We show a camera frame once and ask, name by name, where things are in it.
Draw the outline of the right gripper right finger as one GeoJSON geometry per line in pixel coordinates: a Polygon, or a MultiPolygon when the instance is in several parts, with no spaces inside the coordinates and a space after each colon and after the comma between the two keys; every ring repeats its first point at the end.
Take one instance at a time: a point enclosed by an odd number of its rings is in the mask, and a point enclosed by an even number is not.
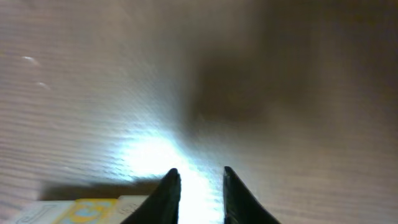
{"type": "Polygon", "coordinates": [[[224,167],[223,200],[224,224],[280,224],[229,166],[224,167]]]}

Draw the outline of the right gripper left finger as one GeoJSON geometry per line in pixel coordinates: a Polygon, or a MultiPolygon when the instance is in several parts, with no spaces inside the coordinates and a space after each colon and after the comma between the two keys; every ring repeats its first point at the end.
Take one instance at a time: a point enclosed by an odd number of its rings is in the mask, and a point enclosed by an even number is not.
{"type": "Polygon", "coordinates": [[[177,224],[181,197],[181,177],[170,169],[157,188],[121,224],[177,224]]]}

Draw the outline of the green Z letter block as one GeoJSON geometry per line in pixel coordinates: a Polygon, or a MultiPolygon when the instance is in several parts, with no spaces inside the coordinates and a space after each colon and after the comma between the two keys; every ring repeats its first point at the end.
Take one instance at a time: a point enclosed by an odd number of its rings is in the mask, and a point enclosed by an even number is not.
{"type": "Polygon", "coordinates": [[[117,204],[115,198],[78,199],[53,224],[97,224],[108,216],[117,204]]]}

